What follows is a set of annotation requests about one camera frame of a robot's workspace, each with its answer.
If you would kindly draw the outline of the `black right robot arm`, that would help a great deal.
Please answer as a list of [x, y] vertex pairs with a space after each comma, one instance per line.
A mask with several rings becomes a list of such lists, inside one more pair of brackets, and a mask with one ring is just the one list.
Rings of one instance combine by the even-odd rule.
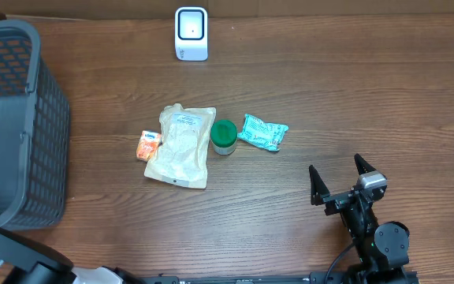
[[310, 273], [311, 283], [417, 283], [407, 273], [409, 229], [401, 222], [378, 223], [372, 209], [386, 192], [387, 178], [361, 155], [354, 155], [358, 180], [348, 191], [331, 194], [314, 166], [309, 166], [311, 204], [326, 215], [339, 214], [352, 243], [326, 272]]

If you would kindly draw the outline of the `beige pouch bag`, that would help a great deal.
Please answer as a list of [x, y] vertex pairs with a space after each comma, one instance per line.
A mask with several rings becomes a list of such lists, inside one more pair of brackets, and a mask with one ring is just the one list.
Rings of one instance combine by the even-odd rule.
[[184, 108], [175, 103], [159, 115], [162, 144], [147, 162], [144, 176], [191, 189], [207, 186], [207, 154], [214, 107]]

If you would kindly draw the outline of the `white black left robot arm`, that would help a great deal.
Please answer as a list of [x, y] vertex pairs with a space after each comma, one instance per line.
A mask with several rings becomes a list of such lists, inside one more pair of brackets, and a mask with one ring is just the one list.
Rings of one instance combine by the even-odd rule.
[[76, 267], [60, 252], [0, 227], [0, 266], [3, 263], [13, 266], [5, 283], [143, 282], [119, 267]]

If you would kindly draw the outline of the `green lid jar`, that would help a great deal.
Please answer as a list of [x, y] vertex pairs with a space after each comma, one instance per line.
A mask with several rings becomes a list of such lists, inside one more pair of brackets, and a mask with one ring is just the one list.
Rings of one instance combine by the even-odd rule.
[[217, 154], [230, 155], [236, 149], [237, 128], [230, 120], [218, 120], [211, 127], [210, 139]]

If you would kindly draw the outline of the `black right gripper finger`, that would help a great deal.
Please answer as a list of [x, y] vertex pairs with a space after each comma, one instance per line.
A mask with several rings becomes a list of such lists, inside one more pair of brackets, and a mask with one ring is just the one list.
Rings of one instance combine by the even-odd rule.
[[311, 204], [322, 205], [324, 204], [324, 199], [329, 197], [330, 192], [313, 165], [309, 166], [309, 175], [311, 180]]
[[354, 160], [359, 175], [376, 171], [359, 153], [354, 155]]

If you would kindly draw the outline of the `teal wipes packet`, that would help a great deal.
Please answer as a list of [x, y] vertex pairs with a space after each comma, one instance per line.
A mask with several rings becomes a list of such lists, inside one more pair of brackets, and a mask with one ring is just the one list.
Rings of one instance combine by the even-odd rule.
[[280, 151], [279, 144], [283, 141], [288, 126], [264, 122], [251, 114], [245, 114], [244, 125], [237, 138], [257, 148], [267, 151]]

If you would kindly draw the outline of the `orange tissue packet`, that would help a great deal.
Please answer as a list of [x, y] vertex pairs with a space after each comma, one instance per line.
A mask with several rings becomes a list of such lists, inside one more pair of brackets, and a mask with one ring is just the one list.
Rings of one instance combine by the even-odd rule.
[[136, 157], [145, 162], [149, 161], [155, 154], [162, 142], [162, 135], [157, 132], [144, 130], [141, 133], [139, 143], [136, 148]]

